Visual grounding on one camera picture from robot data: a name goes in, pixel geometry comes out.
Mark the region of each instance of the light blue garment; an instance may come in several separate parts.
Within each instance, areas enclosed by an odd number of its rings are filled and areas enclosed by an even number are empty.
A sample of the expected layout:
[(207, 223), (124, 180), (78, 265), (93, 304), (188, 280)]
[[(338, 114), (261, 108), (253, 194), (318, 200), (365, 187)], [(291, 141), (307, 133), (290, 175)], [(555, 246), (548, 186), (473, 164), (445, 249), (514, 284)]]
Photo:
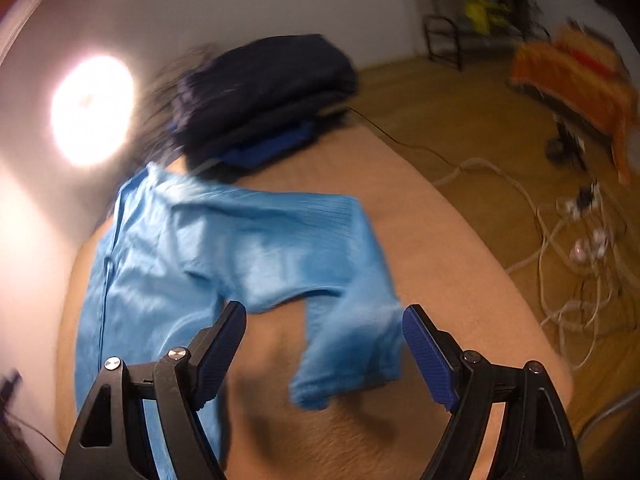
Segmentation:
[[(154, 361), (212, 325), (225, 301), (261, 313), (300, 295), (307, 348), (292, 402), (321, 410), (399, 377), (402, 310), (356, 199), (250, 191), (150, 164), (120, 190), (98, 244), (76, 343), (78, 408), (110, 356)], [(220, 458), (216, 410), (213, 400), (198, 415)], [(174, 478), (155, 404), (145, 411), (160, 478)]]

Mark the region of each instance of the metal screw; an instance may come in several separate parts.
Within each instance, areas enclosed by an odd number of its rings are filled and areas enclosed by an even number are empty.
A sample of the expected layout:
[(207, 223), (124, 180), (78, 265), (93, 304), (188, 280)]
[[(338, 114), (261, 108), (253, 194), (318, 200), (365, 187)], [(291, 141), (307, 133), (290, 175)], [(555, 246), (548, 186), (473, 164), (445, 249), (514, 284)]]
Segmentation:
[(527, 368), (535, 374), (541, 374), (545, 371), (545, 367), (543, 367), (543, 365), (538, 361), (529, 361), (527, 363)]
[(120, 366), (120, 358), (119, 357), (109, 357), (104, 362), (104, 367), (107, 368), (107, 370), (115, 370), (116, 368), (118, 368), (118, 366)]
[(482, 356), (475, 350), (465, 350), (462, 355), (465, 361), (471, 364), (479, 363), (482, 360)]
[(168, 353), (168, 356), (174, 361), (179, 361), (185, 355), (187, 355), (187, 350), (186, 348), (182, 348), (181, 346), (171, 348), (171, 350), (169, 350), (169, 353)]

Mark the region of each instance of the gray hose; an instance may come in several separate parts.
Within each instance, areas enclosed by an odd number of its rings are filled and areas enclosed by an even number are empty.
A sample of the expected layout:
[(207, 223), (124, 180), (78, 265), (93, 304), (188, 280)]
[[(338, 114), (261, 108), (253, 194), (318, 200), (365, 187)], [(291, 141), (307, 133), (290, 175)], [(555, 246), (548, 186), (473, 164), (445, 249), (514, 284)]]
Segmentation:
[(605, 418), (625, 410), (629, 406), (631, 406), (636, 400), (640, 399), (640, 388), (637, 390), (632, 390), (624, 394), (623, 396), (617, 398), (614, 402), (612, 402), (609, 406), (604, 408), (600, 413), (593, 415), (584, 427), (580, 430), (578, 437), (575, 439), (575, 443), (580, 447), (584, 443), (584, 439), (587, 437), (587, 434), (599, 423), (601, 423)]

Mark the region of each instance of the blue gripper pad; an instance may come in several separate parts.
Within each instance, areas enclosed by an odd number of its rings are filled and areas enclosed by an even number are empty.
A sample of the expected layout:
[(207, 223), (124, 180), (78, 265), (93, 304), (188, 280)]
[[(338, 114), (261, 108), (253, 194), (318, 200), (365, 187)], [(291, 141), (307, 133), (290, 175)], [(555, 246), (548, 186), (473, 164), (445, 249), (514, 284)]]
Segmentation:
[(192, 359), (199, 361), (198, 388), (191, 396), (194, 409), (201, 409), (218, 394), (245, 329), (246, 310), (241, 303), (231, 301), (213, 327), (196, 334), (190, 345), (194, 348)]
[(414, 307), (402, 314), (402, 334), (433, 400), (448, 412), (455, 410), (460, 398), (454, 389), (454, 371)]

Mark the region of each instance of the bright light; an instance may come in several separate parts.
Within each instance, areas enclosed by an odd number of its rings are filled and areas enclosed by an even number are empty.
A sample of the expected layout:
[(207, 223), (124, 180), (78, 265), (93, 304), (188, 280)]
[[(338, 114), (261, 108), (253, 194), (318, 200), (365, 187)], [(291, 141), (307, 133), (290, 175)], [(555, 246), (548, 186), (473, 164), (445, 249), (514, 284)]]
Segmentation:
[(122, 145), (133, 108), (133, 79), (109, 56), (76, 67), (53, 96), (51, 125), (58, 147), (76, 166), (113, 155)]

